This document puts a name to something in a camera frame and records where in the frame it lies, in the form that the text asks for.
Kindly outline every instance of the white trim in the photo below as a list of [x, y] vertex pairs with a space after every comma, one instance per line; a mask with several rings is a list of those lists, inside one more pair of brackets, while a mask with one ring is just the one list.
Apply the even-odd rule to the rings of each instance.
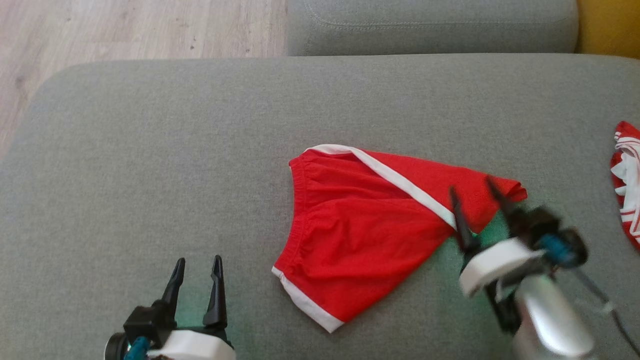
[[616, 144], [617, 150], [622, 150], [620, 162], [611, 168], [611, 172], [626, 184], [623, 209], [625, 212], [633, 210], [632, 218], [623, 215], [623, 222], [631, 222], [629, 233], [632, 236], [640, 235], [640, 140], [632, 137], [623, 137]]
[[413, 184], [411, 181], [409, 181], [409, 179], [402, 176], [394, 169], [386, 166], [366, 152], [352, 146], [335, 144], [317, 145], [314, 147], [310, 147], [307, 150], [316, 150], [325, 154], [354, 154], [360, 161], [362, 161], [362, 163], [364, 163], [364, 165], [367, 165], [376, 174], [380, 175], [383, 179], [387, 180], [393, 185], [396, 185], [400, 190], [409, 194], [409, 196], [413, 197], [417, 202], [433, 211], [451, 227], [453, 227], [454, 229], [456, 228], [455, 218], [453, 216], [453, 213], [449, 211], [449, 209], [439, 203], [436, 199], [432, 198], [431, 195], [424, 192], [423, 189], [420, 189], [418, 186]]
[[618, 194], [619, 196], [625, 196], [625, 194], [627, 193], [627, 186], [621, 186], [619, 188], [616, 188], [616, 194]]
[[282, 287], [289, 294], [293, 303], [305, 314], [309, 315], [310, 318], [320, 324], [321, 327], [324, 327], [324, 329], [329, 333], [335, 331], [344, 324], [344, 322], [336, 319], [336, 317], [330, 313], [327, 313], [326, 310], [311, 300], [302, 292], [302, 290], [298, 289], [297, 286], [293, 285], [293, 283], [289, 281], [280, 270], [275, 268], [275, 266], [271, 268], [271, 272], [280, 279]]

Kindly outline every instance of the yellow object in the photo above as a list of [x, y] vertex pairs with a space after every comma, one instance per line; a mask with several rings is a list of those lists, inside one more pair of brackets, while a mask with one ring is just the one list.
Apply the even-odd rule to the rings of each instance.
[[640, 0], [578, 0], [577, 53], [640, 59]]

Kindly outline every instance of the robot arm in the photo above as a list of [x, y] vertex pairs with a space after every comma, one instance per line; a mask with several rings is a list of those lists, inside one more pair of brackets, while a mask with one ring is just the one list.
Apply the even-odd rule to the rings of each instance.
[[111, 336], [104, 352], [105, 360], [235, 360], [227, 339], [227, 307], [222, 258], [216, 255], [211, 279], [213, 287], [203, 327], [178, 328], [175, 310], [184, 278], [184, 258], [175, 265], [161, 299], [150, 307], [138, 306], [123, 328]]
[[[465, 261], [460, 287], [471, 297], [484, 289], [503, 331], [513, 335], [519, 359], [596, 359], [595, 341], [552, 278], [556, 267], [586, 261], [586, 248], [573, 230], [545, 209], [530, 213], [502, 196], [488, 179], [509, 226], [510, 239], [482, 248], [451, 190], [458, 246]], [[505, 289], [514, 289], [505, 294]]]

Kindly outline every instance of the red shorts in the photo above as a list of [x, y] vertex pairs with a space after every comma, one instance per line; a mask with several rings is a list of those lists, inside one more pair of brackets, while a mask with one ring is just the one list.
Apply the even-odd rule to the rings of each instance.
[[[289, 163], [294, 216], [272, 272], [333, 332], [392, 291], [454, 232], [449, 188], [479, 233], [497, 212], [486, 174], [407, 156], [318, 145]], [[514, 180], [495, 183], [515, 201]]]
[[640, 131], [623, 121], [616, 127], [614, 139], [616, 152], [611, 159], [611, 172], [622, 228], [640, 251]]

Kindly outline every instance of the gray sofa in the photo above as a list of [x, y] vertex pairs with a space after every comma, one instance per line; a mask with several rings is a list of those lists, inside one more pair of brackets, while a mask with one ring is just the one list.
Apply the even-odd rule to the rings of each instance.
[[288, 54], [572, 53], [575, 0], [289, 0]]
[[[225, 260], [238, 359], [508, 358], [486, 299], [465, 299], [452, 241], [333, 334], [270, 269], [292, 218], [287, 162], [342, 143], [520, 180], [591, 249], [584, 267], [640, 336], [640, 256], [620, 226], [615, 125], [640, 125], [640, 63], [574, 54], [129, 61], [48, 80], [0, 166], [0, 358], [100, 359], [187, 259], [181, 325]], [[586, 295], [567, 275], [568, 298]], [[576, 307], [604, 358], [633, 359]]]

